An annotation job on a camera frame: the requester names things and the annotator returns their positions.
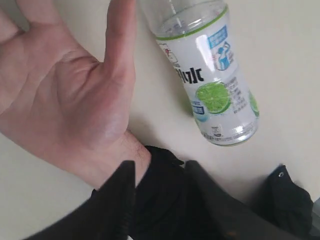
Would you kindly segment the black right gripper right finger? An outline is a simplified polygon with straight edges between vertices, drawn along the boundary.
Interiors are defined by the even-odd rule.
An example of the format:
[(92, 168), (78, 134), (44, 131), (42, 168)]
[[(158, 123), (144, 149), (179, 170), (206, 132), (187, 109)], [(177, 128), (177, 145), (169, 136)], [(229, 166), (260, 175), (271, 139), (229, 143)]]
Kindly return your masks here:
[(188, 161), (185, 172), (195, 240), (305, 239), (305, 190), (285, 165), (267, 177), (253, 208), (226, 193), (198, 162)]

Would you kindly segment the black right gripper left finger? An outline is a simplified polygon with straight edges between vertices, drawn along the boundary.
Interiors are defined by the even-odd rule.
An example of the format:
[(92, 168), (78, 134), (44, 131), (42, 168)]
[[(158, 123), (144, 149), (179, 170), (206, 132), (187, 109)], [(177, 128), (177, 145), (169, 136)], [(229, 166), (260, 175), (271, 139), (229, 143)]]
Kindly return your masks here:
[(126, 160), (86, 202), (30, 240), (126, 240), (135, 201), (135, 163)]

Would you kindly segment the black sleeved forearm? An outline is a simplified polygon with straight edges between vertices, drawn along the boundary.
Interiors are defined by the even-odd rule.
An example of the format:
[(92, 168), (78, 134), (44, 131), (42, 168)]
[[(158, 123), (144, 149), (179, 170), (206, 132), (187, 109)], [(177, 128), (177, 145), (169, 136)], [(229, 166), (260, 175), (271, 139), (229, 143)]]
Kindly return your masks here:
[(310, 240), (313, 202), (286, 166), (266, 179), (254, 207), (226, 193), (196, 161), (148, 146), (137, 186), (122, 166), (87, 202), (92, 240)]

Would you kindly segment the person's open bare hand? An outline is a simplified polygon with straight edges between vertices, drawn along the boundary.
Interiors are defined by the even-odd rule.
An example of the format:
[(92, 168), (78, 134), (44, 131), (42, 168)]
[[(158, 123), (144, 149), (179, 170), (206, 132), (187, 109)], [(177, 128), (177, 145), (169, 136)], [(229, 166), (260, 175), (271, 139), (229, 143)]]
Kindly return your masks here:
[(51, 0), (19, 0), (29, 23), (0, 14), (0, 131), (30, 154), (99, 189), (126, 160), (139, 183), (150, 152), (129, 131), (136, 3), (112, 0), (104, 60), (72, 36)]

